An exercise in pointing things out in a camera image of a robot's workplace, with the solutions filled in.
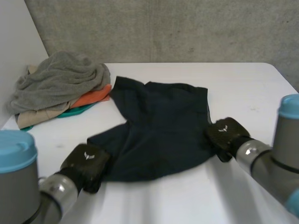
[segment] dark navy t-shirt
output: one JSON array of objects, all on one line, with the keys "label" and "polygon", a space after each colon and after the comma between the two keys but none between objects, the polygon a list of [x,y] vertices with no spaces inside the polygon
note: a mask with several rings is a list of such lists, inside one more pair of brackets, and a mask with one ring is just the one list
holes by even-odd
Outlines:
[{"label": "dark navy t-shirt", "polygon": [[110,96],[127,122],[87,140],[112,155],[104,181],[154,180],[214,155],[206,88],[117,77]]}]

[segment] teal cloth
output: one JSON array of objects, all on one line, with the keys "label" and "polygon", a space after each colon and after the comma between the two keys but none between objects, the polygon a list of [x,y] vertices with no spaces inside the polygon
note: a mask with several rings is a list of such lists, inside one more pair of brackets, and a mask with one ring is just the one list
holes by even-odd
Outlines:
[{"label": "teal cloth", "polygon": [[[67,117],[71,117],[71,116],[82,114],[84,111],[88,110],[89,108],[91,108],[92,106],[94,106],[97,103],[88,104],[88,105],[84,105],[84,106],[79,106],[79,107],[76,107],[76,108],[68,109],[65,112],[63,112],[62,114],[58,115],[57,118],[67,118]],[[33,126],[34,125],[31,125],[31,126],[22,128],[20,130],[24,131],[24,132],[27,132],[27,131],[31,130],[33,128]]]}]

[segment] gray towel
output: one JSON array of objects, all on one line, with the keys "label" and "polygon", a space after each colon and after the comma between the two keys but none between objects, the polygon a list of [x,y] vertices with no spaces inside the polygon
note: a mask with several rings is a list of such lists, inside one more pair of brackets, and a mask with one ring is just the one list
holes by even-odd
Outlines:
[{"label": "gray towel", "polygon": [[57,52],[44,60],[36,72],[19,78],[7,109],[12,114],[45,108],[61,110],[68,101],[88,91],[101,90],[109,83],[106,65],[93,63],[83,54]]}]

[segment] orange cloth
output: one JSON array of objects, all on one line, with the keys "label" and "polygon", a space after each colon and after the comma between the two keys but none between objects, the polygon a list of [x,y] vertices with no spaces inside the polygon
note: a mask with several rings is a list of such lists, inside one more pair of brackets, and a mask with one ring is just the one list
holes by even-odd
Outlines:
[{"label": "orange cloth", "polygon": [[83,94],[70,108],[84,106],[87,104],[93,104],[99,101],[109,100],[108,93],[110,92],[112,85],[107,84],[100,91],[90,91]]}]

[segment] gray concrete wall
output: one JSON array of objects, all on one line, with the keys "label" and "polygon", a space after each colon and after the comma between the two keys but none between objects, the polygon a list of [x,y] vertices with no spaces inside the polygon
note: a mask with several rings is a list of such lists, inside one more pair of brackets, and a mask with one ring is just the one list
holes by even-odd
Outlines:
[{"label": "gray concrete wall", "polygon": [[26,0],[48,51],[99,62],[266,62],[299,90],[299,0]]}]

